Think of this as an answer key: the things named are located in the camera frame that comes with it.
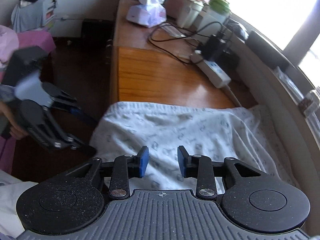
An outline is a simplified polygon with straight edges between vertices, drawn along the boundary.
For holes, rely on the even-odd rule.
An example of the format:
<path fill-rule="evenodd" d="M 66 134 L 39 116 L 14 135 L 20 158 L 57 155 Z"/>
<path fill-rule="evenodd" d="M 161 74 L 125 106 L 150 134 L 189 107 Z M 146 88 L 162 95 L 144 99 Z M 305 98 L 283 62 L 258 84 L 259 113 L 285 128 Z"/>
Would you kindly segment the person's left hand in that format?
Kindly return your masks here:
<path fill-rule="evenodd" d="M 1 115 L 4 115 L 10 122 L 10 135 L 12 137 L 20 140 L 28 135 L 28 133 L 18 125 L 12 111 L 3 101 L 1 101 Z"/>

